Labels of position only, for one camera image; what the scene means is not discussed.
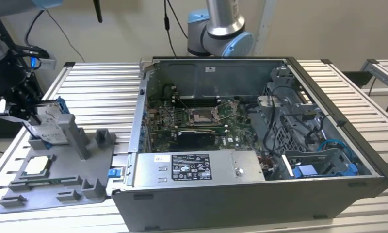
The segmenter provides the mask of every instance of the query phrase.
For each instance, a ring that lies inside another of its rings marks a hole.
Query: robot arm
[[[247,56],[255,40],[244,31],[237,0],[207,0],[207,7],[188,16],[188,52],[195,56]]]

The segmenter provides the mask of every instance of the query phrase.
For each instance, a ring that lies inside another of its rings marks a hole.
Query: blue cable
[[[36,66],[36,58],[32,57],[30,61],[32,61],[32,68],[34,68],[34,66]]]
[[[336,142],[336,143],[341,144],[341,146],[344,147],[344,149],[348,151],[349,160],[352,160],[352,151],[351,151],[349,147],[345,145],[345,143],[343,143],[341,140],[337,140],[337,139],[328,139],[328,140],[325,140],[323,143],[320,143],[320,145],[317,147],[317,151],[320,151],[323,149],[324,144],[327,144],[328,142]]]

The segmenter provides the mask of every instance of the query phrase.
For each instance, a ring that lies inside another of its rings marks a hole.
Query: blue latch
[[[121,177],[121,169],[109,169],[108,178],[120,178]]]

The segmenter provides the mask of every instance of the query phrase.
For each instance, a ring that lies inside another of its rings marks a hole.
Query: slatted table surface
[[[388,114],[369,100],[333,65],[320,60],[299,61],[319,86],[348,117],[365,140],[388,163]],[[139,64],[77,63],[64,68],[46,95],[66,100],[76,122],[86,131],[109,128],[117,134],[112,166],[126,161],[126,149],[139,90]],[[18,133],[0,160],[0,199],[20,169],[29,147],[28,135]],[[108,189],[120,182],[109,180]],[[64,231],[126,232],[126,226],[112,199],[90,205],[61,207],[25,213],[0,214],[0,232]],[[388,189],[373,199],[359,200],[337,218],[213,229],[216,233],[371,233],[388,232]]]

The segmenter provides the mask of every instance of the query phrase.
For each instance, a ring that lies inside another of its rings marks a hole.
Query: warning label
[[[172,179],[197,181],[212,179],[208,154],[181,154],[172,156]]]

